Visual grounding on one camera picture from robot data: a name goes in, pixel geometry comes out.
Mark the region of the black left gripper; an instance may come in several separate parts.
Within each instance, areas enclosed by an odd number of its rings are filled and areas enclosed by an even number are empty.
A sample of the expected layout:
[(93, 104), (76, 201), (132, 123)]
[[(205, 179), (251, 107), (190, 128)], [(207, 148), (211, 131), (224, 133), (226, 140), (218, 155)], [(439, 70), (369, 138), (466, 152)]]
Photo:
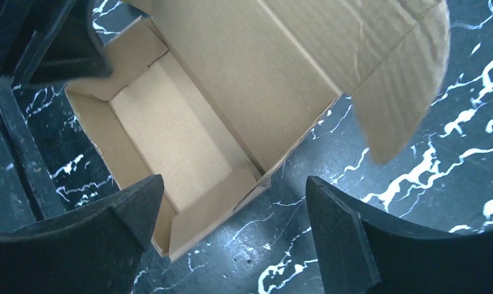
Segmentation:
[(47, 85), (113, 73), (94, 1), (0, 1), (0, 77)]

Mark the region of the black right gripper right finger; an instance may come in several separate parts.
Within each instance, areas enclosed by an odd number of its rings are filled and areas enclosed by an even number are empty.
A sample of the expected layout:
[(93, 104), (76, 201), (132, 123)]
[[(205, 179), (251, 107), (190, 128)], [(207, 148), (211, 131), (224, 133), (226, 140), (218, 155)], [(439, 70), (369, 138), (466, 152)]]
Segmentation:
[(414, 224), (318, 176), (307, 178), (306, 202), (326, 293), (493, 293), (493, 230)]

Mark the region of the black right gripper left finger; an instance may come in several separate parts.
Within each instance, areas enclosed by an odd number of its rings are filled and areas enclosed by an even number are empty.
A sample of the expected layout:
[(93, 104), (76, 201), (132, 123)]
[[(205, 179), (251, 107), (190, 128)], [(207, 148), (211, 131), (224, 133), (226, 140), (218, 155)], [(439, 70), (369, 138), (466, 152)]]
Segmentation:
[(130, 293), (164, 194), (160, 175), (10, 233), (0, 293)]

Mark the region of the brown cardboard box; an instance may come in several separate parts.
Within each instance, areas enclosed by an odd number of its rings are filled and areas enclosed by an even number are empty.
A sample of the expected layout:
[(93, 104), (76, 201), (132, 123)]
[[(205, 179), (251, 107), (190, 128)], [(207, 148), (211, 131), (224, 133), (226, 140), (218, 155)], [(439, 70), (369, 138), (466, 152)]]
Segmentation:
[(445, 1), (132, 1), (109, 78), (69, 102), (114, 181), (160, 174), (147, 243), (176, 260), (261, 194), (342, 95), (372, 158), (408, 143), (450, 50)]

